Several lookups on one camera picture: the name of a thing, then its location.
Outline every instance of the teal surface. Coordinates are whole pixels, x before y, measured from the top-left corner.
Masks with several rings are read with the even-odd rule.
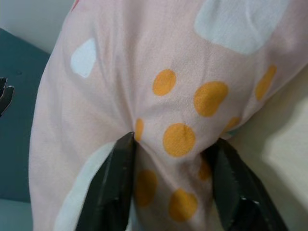
[[[40,78],[49,55],[0,29],[0,77],[15,86],[0,117],[0,198],[29,202],[28,153]]]
[[[1,231],[32,231],[30,203],[0,199]]]

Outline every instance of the pink fabric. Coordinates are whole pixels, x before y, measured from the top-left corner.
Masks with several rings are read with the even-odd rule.
[[[132,130],[144,229],[211,230],[211,177],[199,153],[308,61],[308,2],[287,2],[264,45],[249,54],[232,49],[234,35],[224,34],[226,43],[203,38],[196,26],[203,0],[77,2],[38,91],[29,169],[34,231],[74,230],[82,169]]]

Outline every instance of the polka dot fabric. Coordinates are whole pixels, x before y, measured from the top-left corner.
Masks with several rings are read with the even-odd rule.
[[[212,1],[77,0],[38,91],[29,174],[34,231],[74,230],[90,169],[132,130],[139,143],[134,205],[144,230],[212,230],[211,171],[200,153],[308,61],[308,3],[285,1],[257,35],[239,29],[246,15],[228,12],[239,1],[212,12],[216,25],[207,17]],[[240,31],[237,40],[224,32],[222,12]],[[255,40],[242,47],[241,35]]]

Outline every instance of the cloth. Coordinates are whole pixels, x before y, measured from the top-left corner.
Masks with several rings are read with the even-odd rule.
[[[200,152],[307,64],[307,11],[306,0],[76,1],[38,91],[34,231],[74,230],[92,177],[130,131],[144,230],[213,230]]]

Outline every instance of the orange polka dot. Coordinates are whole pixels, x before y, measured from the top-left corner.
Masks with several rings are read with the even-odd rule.
[[[205,160],[202,160],[198,175],[201,180],[207,180],[211,176],[211,169]]]
[[[270,85],[274,79],[276,72],[277,72],[277,67],[275,65],[271,65],[268,68],[265,75],[263,76],[263,78],[258,82],[256,90],[255,90],[256,99],[258,101],[263,99],[266,92],[270,88]]]
[[[232,128],[234,128],[235,126],[237,126],[241,121],[241,118],[238,117],[233,117],[229,123],[227,124],[227,126],[225,127],[225,129],[222,131],[221,134],[231,130]]]
[[[228,93],[229,87],[224,82],[205,83],[195,93],[194,107],[199,115],[211,117],[216,113]]]
[[[169,215],[177,222],[185,222],[195,214],[197,208],[197,198],[183,189],[178,189],[171,196]]]
[[[163,137],[164,149],[173,157],[186,155],[194,147],[195,142],[195,133],[185,124],[171,125]]]
[[[140,207],[148,206],[154,199],[157,188],[157,178],[150,170],[141,171],[136,179],[135,201]]]
[[[167,95],[173,89],[177,77],[171,70],[161,71],[155,78],[153,83],[153,92],[157,96]]]
[[[144,128],[144,122],[142,119],[137,119],[135,124],[135,140],[141,141],[142,133]]]

